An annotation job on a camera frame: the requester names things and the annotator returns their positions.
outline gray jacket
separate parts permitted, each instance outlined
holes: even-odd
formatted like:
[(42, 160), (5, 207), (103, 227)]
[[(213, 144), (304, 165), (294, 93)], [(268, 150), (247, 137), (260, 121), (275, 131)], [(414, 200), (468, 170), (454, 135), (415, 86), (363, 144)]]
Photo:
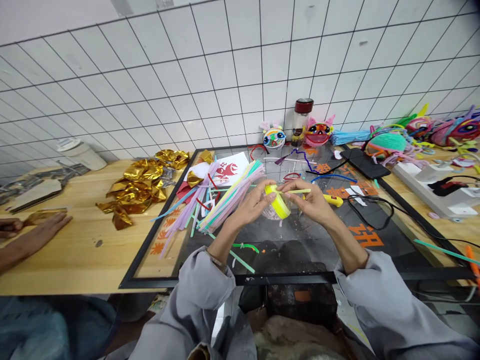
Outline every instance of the gray jacket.
[[(210, 346), (219, 307), (235, 288), (235, 278), (212, 263), (205, 247), (192, 253), (179, 272), (166, 307), (144, 326), (130, 359), (187, 359), (198, 346), (211, 359), (257, 359), (254, 335), (238, 308), (226, 317), (214, 346)], [(341, 263), (338, 283), (355, 308), (358, 321), (375, 353), (349, 333), (350, 347), (359, 360), (473, 359), (480, 350), (470, 338), (445, 325), (412, 295), (392, 259), (368, 251), (365, 269), (346, 276)]]

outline wooden table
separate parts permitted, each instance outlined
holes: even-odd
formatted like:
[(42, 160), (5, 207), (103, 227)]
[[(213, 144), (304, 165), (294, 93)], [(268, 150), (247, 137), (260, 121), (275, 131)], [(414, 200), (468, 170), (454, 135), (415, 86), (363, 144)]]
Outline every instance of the wooden table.
[[(436, 154), (425, 156), (425, 159), (449, 159), (455, 153), (436, 149)], [(155, 217), (163, 208), (163, 203), (152, 205), (144, 214), (131, 215), (134, 226), (117, 231), (112, 224), (112, 215), (103, 214), (95, 207), (96, 202), (105, 201), (105, 193), (112, 183), (118, 180), (123, 171), (130, 165), (129, 160), (120, 160), (99, 171), (75, 177), (70, 180), (63, 194), (42, 204), (15, 215), (24, 220), (34, 211), (52, 208), (68, 208), (73, 220), (42, 250), (24, 262), (0, 276), (0, 295), (47, 295), (47, 294), (107, 294), (121, 292), (145, 292), (155, 289), (119, 290), (118, 286), (145, 240)], [(466, 169), (461, 174), (476, 175), (474, 169)], [(422, 214), (438, 231), (447, 238), (463, 239), (480, 245), (480, 217), (465, 219), (462, 223), (454, 223), (446, 219), (431, 219), (428, 213), (432, 210), (416, 196), (394, 174), (385, 180)], [(170, 195), (173, 186), (167, 188)], [(379, 196), (392, 200), (383, 190)], [(408, 216), (398, 216), (420, 239), (432, 243), (432, 240)], [(11, 217), (0, 211), (0, 217)], [(176, 239), (183, 239), (181, 234)], [(172, 249), (165, 259), (158, 261), (158, 255), (146, 256), (138, 269), (141, 277), (170, 276), (177, 264), (183, 241), (173, 241)], [(465, 244), (453, 242), (465, 253)], [(446, 255), (420, 247), (424, 255), (433, 264), (455, 266)], [(474, 249), (476, 258), (480, 259), (479, 249)]]
[[(117, 231), (112, 214), (102, 213), (95, 203), (108, 201), (105, 194), (120, 179), (131, 160), (120, 160), (99, 171), (72, 178), (63, 193), (15, 215), (0, 207), (0, 218), (25, 220), (42, 209), (68, 208), (73, 216), (44, 248), (0, 276), (0, 295), (60, 295), (132, 293), (119, 284), (149, 232), (164, 203), (157, 203), (143, 214), (130, 215), (134, 225)], [(166, 189), (169, 196), (174, 187)], [(30, 231), (32, 226), (22, 231)]]

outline white container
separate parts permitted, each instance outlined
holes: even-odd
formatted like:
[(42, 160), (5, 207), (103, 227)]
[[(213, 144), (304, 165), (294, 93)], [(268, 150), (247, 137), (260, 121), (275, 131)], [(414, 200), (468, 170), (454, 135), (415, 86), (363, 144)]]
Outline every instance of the white container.
[(107, 166), (105, 160), (81, 140), (68, 138), (56, 146), (60, 154), (71, 158), (74, 163), (85, 165), (90, 170), (100, 170)]

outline orange pen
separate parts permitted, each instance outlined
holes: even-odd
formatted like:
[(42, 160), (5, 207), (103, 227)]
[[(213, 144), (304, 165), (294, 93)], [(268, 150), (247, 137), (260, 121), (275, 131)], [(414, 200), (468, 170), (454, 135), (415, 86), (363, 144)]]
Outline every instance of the orange pen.
[[(475, 260), (474, 251), (470, 245), (466, 246), (466, 257)], [(480, 295), (480, 270), (479, 266), (473, 262), (470, 263), (470, 268), (476, 276), (476, 284), (478, 286), (478, 294)]]

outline crumpled gold foil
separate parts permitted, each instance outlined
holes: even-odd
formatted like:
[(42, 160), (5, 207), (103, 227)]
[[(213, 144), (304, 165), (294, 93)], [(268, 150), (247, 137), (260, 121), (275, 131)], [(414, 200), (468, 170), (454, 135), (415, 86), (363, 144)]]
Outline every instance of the crumpled gold foil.
[(211, 164), (213, 161), (212, 153), (207, 149), (203, 150), (199, 157), (208, 164)]
[(195, 175), (193, 171), (190, 171), (186, 176), (186, 182), (188, 183), (188, 186), (190, 186), (191, 188), (193, 188), (195, 185), (200, 184), (200, 182), (202, 181), (203, 179)]
[(190, 156), (185, 151), (161, 150), (155, 154), (159, 163), (179, 170), (189, 163)]
[(31, 213), (29, 217), (23, 222), (23, 226), (33, 226), (40, 225), (51, 218), (53, 215), (58, 213), (67, 213), (66, 207), (56, 208), (56, 209), (45, 209), (38, 210), (34, 213)]
[(134, 223), (132, 219), (129, 218), (127, 212), (121, 206), (116, 206), (113, 211), (113, 218), (111, 219), (115, 229), (122, 230), (132, 226)]
[(115, 200), (95, 204), (104, 214), (113, 213), (112, 222), (117, 230), (133, 225), (130, 214), (142, 214), (151, 204), (167, 199), (160, 178), (164, 167), (178, 170), (190, 160), (185, 151), (162, 150), (155, 157), (133, 162), (106, 193), (107, 198)]

